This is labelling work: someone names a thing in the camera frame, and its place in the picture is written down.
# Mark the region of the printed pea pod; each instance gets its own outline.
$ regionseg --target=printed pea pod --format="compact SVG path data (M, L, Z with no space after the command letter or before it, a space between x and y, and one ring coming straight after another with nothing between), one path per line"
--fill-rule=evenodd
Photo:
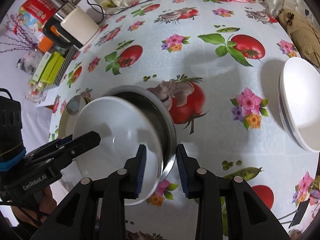
M217 30L217 33L234 33L239 31L240 28L236 28L236 27L227 27L227 28L222 28Z
M255 178L262 170L261 168L248 167L224 176L225 179L233 179L234 176L241 176L245 181Z

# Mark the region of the tablecloth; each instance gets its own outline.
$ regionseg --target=tablecloth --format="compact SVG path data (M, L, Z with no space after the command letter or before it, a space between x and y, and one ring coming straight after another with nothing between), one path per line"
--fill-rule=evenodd
M188 155L217 176L243 176L277 218L292 214L280 220L289 231L311 192L318 155L299 148L281 124L279 74L299 54L276 19L255 0L150 0L102 29L59 86L50 139L73 96L146 88L171 114ZM63 174L68 190L82 177L75 162ZM174 165L147 201L126 206L128 238L194 239L197 211ZM224 206L222 213L225 225Z

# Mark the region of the red bottle label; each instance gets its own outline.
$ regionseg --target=red bottle label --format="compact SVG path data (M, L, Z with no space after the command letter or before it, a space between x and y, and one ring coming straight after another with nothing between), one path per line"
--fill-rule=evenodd
M27 0L22 7L42 24L49 20L57 11L49 0Z

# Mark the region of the white bowl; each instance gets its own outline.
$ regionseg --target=white bowl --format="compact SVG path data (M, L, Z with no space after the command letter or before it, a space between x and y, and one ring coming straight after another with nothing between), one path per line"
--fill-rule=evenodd
M292 57L279 78L279 110L284 129L301 148L320 151L320 74L306 60Z
M89 131L101 136L100 145L76 158L84 177L93 180L108 177L135 157L140 144L147 147L147 162L142 190L136 200L125 199L126 205L145 201L156 190L163 169L163 153L158 135L145 115L133 104L118 97L102 97L87 104L77 117L73 138Z

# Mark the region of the silver screw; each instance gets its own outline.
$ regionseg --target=silver screw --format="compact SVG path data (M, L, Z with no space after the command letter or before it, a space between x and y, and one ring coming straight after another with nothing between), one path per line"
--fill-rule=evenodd
M207 173L207 170L206 169L204 169L204 168L199 168L199 169L197 169L197 172L199 173L199 174L206 174Z
M117 173L119 174L119 175L124 175L124 174L127 174L127 170L126 169L119 169L119 170L117 170Z
M240 177L240 176L235 176L234 180L235 180L235 182L237 182L237 183L241 183L241 182L243 181L243 178Z
M90 178L83 178L83 179L81 179L80 182L81 182L82 185L87 185L87 184L90 183L90 181L91 181Z

